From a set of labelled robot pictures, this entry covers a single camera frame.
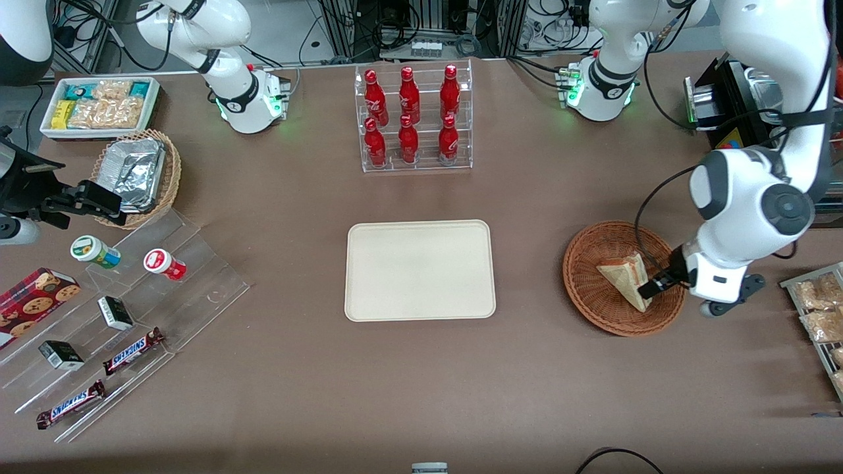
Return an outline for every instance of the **snickers bar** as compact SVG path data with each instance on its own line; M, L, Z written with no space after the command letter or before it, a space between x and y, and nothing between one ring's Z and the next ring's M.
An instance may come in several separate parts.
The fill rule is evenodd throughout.
M157 327L152 329L137 342L115 355L111 360L103 362L103 366L105 366L105 375L108 376L114 374L116 371L131 364L136 358L141 357L141 354L145 353L151 349L152 346L163 340L164 335L161 334L161 331L159 331Z
M105 387L102 380L97 380L86 391L76 395L74 398L65 401L58 407L53 408L47 412L38 414L38 419L35 421L38 424L38 429L47 429L70 412L75 412L82 405L96 398L105 398Z

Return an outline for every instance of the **red cookie box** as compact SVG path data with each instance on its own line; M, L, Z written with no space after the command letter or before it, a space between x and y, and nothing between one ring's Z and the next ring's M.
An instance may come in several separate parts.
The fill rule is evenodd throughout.
M39 268L0 294L0 349L23 336L36 322L80 291L76 280Z

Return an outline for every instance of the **aluminum foil container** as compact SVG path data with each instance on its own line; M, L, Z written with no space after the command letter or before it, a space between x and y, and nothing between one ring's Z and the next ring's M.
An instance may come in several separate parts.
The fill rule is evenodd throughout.
M166 154L154 138L114 143L105 151L96 182L122 197L124 213L148 213L155 207Z

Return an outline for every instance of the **small black box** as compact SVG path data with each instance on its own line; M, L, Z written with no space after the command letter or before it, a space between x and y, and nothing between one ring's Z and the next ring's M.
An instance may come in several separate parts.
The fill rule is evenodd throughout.
M53 366L53 369L77 370L84 361L68 342L44 341L38 350Z
M127 331L134 325L132 317L126 311L126 306L119 299L112 296L104 296L97 303L99 304L99 312L103 314L105 324L109 327Z

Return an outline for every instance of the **bread slice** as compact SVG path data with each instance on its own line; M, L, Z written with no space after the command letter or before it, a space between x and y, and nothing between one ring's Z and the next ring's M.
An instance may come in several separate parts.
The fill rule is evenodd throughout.
M638 294L638 287L647 282L647 269L641 254L635 252L624 258L603 260L597 269L636 310L642 313L647 310L652 299L644 299Z

